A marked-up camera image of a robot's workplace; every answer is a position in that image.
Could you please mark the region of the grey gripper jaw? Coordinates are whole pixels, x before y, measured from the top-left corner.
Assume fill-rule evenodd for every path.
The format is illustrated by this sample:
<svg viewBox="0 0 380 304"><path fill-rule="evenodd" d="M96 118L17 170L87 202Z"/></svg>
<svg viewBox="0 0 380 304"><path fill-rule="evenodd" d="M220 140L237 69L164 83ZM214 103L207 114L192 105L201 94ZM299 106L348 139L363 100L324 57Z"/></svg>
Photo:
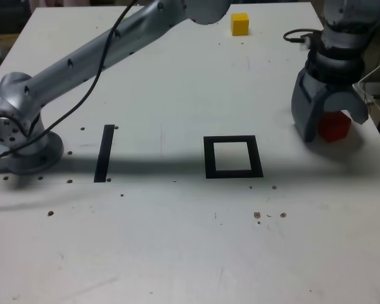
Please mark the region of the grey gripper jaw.
<svg viewBox="0 0 380 304"><path fill-rule="evenodd" d="M347 111L351 119L362 125L369 117L368 107L352 86L333 88L327 92L324 112Z"/></svg>
<svg viewBox="0 0 380 304"><path fill-rule="evenodd" d="M328 95L327 85L311 76L306 68L298 73L291 99L291 112L304 143L314 140Z"/></svg>

